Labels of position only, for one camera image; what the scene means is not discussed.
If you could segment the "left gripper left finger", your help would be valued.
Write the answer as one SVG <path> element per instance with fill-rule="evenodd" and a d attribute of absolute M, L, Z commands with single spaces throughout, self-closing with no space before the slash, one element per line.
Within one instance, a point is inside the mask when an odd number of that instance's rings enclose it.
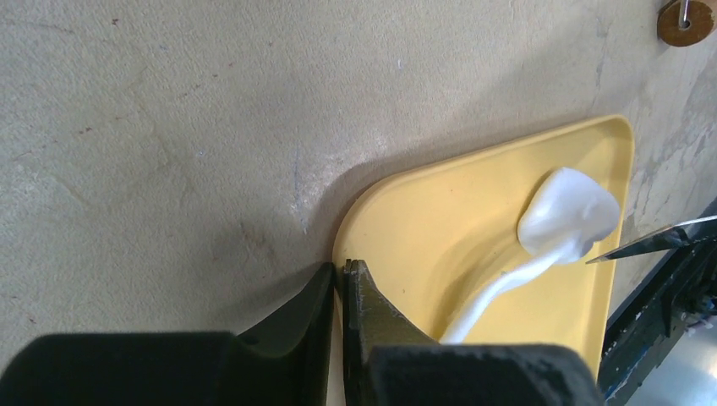
<path fill-rule="evenodd" d="M 322 405 L 335 268 L 245 332 L 39 337 L 1 375 L 4 405 Z"/>

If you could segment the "white dough ball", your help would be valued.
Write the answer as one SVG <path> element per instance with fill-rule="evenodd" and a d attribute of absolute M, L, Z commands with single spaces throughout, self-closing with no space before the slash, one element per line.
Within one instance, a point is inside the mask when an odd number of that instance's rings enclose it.
<path fill-rule="evenodd" d="M 463 304 L 439 343 L 463 343 L 500 295 L 532 282 L 551 266 L 582 259 L 595 243 L 615 231 L 620 215 L 613 194 L 588 175 L 557 168 L 538 187 L 517 224 L 517 240 L 530 260 L 502 272 Z"/>

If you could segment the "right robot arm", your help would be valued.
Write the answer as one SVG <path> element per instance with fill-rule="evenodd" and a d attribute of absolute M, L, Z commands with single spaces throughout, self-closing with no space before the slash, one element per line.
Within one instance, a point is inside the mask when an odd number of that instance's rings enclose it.
<path fill-rule="evenodd" d="M 598 387 L 623 405 L 687 329 L 716 317 L 716 243 L 675 250 L 607 322 Z"/>

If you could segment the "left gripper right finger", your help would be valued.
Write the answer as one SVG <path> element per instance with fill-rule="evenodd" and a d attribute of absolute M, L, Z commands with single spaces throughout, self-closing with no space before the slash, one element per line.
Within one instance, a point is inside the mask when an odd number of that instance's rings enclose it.
<path fill-rule="evenodd" d="M 550 344 L 442 345 L 376 287 L 362 260 L 342 268 L 348 405 L 602 405 L 586 363 Z"/>

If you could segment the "wooden dough roller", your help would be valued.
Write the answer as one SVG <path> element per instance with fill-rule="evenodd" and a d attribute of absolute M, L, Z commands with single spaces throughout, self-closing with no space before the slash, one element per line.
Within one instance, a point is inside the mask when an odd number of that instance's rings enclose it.
<path fill-rule="evenodd" d="M 657 36 L 671 47 L 689 47 L 716 31 L 716 1 L 669 1 L 658 12 Z"/>

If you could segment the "yellow tray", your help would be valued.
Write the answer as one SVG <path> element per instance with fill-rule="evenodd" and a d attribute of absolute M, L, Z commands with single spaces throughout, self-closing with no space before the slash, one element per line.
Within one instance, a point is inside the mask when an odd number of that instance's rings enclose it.
<path fill-rule="evenodd" d="M 611 115 L 384 178 L 349 209 L 332 259 L 364 261 L 378 290 L 438 339 L 467 294 L 527 260 L 517 224 L 550 172 L 577 169 L 624 204 L 634 150 L 631 124 Z M 596 256 L 620 238 L 614 231 L 583 259 L 501 295 L 467 343 L 558 344 L 597 371 L 616 266 Z"/>

